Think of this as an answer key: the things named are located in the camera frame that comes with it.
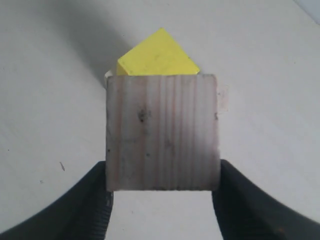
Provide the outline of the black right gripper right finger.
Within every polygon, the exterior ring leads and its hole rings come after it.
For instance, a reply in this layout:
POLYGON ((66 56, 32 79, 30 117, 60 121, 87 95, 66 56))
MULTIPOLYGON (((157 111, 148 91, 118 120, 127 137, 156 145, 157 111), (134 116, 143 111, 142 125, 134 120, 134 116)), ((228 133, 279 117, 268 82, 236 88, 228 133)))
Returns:
POLYGON ((225 240, 318 240, 320 224, 268 195, 227 160, 213 208, 225 240))

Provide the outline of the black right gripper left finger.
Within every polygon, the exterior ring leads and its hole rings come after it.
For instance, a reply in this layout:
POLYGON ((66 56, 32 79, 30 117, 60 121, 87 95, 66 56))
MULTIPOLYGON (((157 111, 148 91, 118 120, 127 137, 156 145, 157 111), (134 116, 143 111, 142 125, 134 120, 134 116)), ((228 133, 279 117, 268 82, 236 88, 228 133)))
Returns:
POLYGON ((98 162, 51 205, 2 232, 2 240, 104 240, 114 196, 106 190, 106 163, 98 162))

